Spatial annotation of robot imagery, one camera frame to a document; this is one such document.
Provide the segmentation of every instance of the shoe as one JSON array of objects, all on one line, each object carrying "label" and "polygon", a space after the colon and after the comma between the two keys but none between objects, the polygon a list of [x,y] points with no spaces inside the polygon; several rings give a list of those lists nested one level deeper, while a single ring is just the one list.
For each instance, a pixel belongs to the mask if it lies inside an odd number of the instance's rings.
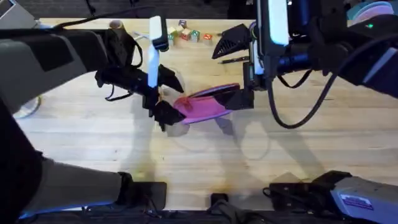
[{"label": "shoe", "polygon": [[232,110],[227,110],[225,106],[216,100],[215,96],[239,89],[238,83],[216,86],[187,97],[181,97],[175,101],[173,107],[186,116],[182,120],[183,124],[218,118],[229,114]]}]

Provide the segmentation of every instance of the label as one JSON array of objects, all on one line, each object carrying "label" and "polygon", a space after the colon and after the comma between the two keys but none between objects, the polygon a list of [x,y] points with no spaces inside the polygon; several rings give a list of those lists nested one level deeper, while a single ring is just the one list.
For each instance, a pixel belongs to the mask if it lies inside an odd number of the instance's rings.
[{"label": "label", "polygon": [[346,205],[374,210],[371,201],[366,198],[351,195],[340,195],[340,198]]}]

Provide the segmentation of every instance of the floor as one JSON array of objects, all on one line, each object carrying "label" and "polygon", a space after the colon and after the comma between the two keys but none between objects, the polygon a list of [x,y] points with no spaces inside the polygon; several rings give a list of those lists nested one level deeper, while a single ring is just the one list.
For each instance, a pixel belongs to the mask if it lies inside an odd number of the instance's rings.
[{"label": "floor", "polygon": [[[262,212],[278,224],[344,224],[343,221],[331,221],[314,218],[306,214],[286,214]],[[168,212],[162,218],[152,218],[137,212],[58,212],[43,214],[17,224],[230,224],[220,216],[207,215],[205,212]],[[254,222],[272,224],[271,222]]]},{"label": "floor", "polygon": [[[42,17],[89,17],[85,0],[17,0],[36,18]],[[91,0],[96,14],[122,11],[130,7],[129,0]],[[125,14],[118,17],[150,17],[163,13],[168,19],[226,19],[229,0],[140,0],[137,6],[156,6],[157,9]]]}]

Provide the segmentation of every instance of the wooden block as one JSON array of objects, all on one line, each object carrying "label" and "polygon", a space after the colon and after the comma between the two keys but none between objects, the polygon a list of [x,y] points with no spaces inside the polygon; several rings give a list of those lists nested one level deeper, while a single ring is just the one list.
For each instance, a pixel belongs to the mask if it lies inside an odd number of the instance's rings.
[{"label": "wooden block", "polygon": [[168,38],[168,40],[169,40],[169,46],[174,46],[174,40],[175,40],[174,35],[168,34],[168,35],[167,35],[167,38]]},{"label": "wooden block", "polygon": [[190,29],[184,29],[181,33],[181,38],[184,40],[190,40],[191,38],[191,30]]},{"label": "wooden block", "polygon": [[181,35],[182,31],[184,30],[184,27],[178,26],[175,28],[175,30],[177,31],[177,35]]},{"label": "wooden block", "polygon": [[179,25],[179,26],[182,26],[182,27],[184,27],[184,29],[186,29],[186,28],[187,28],[187,21],[185,21],[185,20],[180,20],[180,21],[178,22],[178,25]]},{"label": "wooden block", "polygon": [[191,32],[191,40],[192,40],[193,42],[198,42],[198,41],[199,41],[199,38],[200,38],[200,32],[197,31],[197,30],[193,30],[193,31]]},{"label": "wooden block", "polygon": [[168,27],[167,28],[167,34],[171,34],[173,36],[178,36],[178,32],[174,27]]},{"label": "wooden block", "polygon": [[204,36],[203,36],[203,42],[206,44],[206,45],[213,45],[213,35],[210,35],[210,34],[205,34]]}]

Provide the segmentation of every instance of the light wood tabletop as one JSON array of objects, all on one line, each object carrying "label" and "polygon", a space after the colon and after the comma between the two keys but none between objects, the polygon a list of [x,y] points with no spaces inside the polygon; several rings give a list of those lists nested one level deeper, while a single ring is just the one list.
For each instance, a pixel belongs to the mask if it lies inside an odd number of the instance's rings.
[{"label": "light wood tabletop", "polygon": [[[58,24],[71,19],[42,19]],[[111,19],[76,26],[105,29]],[[128,32],[147,33],[147,19],[123,19]],[[168,20],[176,26],[178,20]],[[251,21],[188,20],[191,29],[222,32]],[[161,53],[175,70],[186,94],[211,86],[243,82],[242,63],[219,65],[239,52],[212,60],[214,45],[178,39]],[[149,41],[139,44],[146,49]],[[297,81],[302,72],[287,75]],[[298,90],[275,81],[275,100],[287,123],[302,119],[327,77],[313,73]],[[398,100],[337,79],[319,112],[305,126],[287,130],[274,121],[266,92],[256,92],[256,109],[235,111],[223,119],[162,133],[141,108],[141,97],[108,103],[110,86],[98,88],[94,74],[72,80],[48,93],[39,110],[19,124],[36,149],[56,161],[99,170],[130,172],[134,180],[168,183],[166,209],[205,209],[213,192],[224,192],[244,208],[271,208],[262,195],[270,182],[304,181],[328,170],[351,172],[398,185]],[[170,100],[175,93],[166,90]]]}]

